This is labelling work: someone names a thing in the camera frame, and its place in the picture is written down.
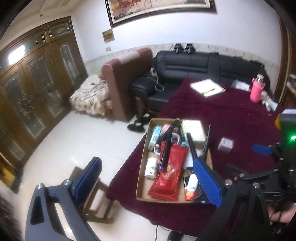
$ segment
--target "white floor tile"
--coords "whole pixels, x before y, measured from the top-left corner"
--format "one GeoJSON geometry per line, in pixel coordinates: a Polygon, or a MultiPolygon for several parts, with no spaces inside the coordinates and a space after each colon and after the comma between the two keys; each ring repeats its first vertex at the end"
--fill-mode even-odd
{"type": "MultiPolygon", "coordinates": [[[[75,166],[84,168],[94,156],[102,159],[101,180],[110,184],[118,170],[144,135],[130,132],[127,123],[109,121],[72,111],[42,141],[24,168],[14,207],[22,237],[35,186],[59,185],[75,166]]],[[[89,223],[101,241],[154,241],[155,228],[147,219],[120,207],[114,224],[89,223]]],[[[57,205],[61,223],[69,238],[75,240],[57,205]]],[[[166,241],[169,231],[158,227],[158,241],[166,241]]],[[[187,236],[184,241],[195,238],[187,236]]]]}

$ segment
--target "human hand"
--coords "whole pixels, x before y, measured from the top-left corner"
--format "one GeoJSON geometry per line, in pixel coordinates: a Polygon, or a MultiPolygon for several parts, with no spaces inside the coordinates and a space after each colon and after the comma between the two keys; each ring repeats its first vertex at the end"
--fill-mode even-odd
{"type": "Polygon", "coordinates": [[[272,205],[267,203],[267,211],[269,215],[270,225],[272,225],[273,222],[289,223],[296,212],[296,203],[293,203],[293,205],[288,210],[279,212],[275,212],[272,205]]]}

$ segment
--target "table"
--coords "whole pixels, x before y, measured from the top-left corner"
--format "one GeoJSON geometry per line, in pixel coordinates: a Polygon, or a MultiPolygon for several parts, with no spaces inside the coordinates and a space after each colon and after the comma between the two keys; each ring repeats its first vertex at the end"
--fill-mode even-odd
{"type": "MultiPolygon", "coordinates": [[[[249,173],[275,168],[272,157],[261,156],[251,151],[253,144],[271,145],[281,141],[274,125],[278,113],[268,113],[265,106],[249,100],[250,94],[227,88],[226,92],[202,97],[190,88],[193,79],[186,79],[169,100],[161,118],[200,119],[207,128],[211,124],[209,147],[213,168],[223,178],[226,163],[234,164],[249,173]],[[234,141],[232,151],[227,154],[218,151],[222,137],[234,141]]],[[[105,195],[151,221],[184,234],[198,236],[215,211],[211,204],[163,204],[136,200],[136,186],[144,139],[127,159],[113,178],[105,195]]]]}

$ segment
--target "notebook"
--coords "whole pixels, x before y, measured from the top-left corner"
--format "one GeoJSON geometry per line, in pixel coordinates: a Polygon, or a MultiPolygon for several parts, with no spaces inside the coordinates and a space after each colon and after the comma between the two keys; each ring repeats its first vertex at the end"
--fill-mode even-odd
{"type": "Polygon", "coordinates": [[[218,85],[211,79],[206,79],[206,80],[192,83],[190,87],[204,97],[216,95],[225,91],[224,88],[222,88],[220,85],[218,85]]]}
{"type": "Polygon", "coordinates": [[[187,141],[187,133],[191,134],[194,142],[204,142],[205,133],[200,120],[182,120],[181,131],[187,141]]]}

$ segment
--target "wooden chair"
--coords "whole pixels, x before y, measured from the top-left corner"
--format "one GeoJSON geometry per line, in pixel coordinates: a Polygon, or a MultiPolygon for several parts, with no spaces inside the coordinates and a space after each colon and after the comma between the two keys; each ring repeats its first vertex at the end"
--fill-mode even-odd
{"type": "MultiPolygon", "coordinates": [[[[79,170],[82,170],[79,167],[75,167],[72,174],[70,175],[70,180],[73,180],[74,176],[77,174],[79,170]]],[[[107,190],[108,186],[100,181],[100,178],[97,179],[95,185],[93,186],[91,192],[89,193],[85,203],[79,207],[82,215],[84,216],[86,221],[89,222],[94,222],[94,223],[107,223],[107,224],[112,224],[114,222],[113,217],[108,218],[112,205],[114,203],[113,200],[108,201],[108,206],[104,212],[104,215],[102,218],[97,217],[96,215],[98,214],[100,210],[100,205],[96,210],[91,210],[91,205],[94,201],[94,198],[98,192],[98,190],[102,190],[105,192],[107,190]]]]}

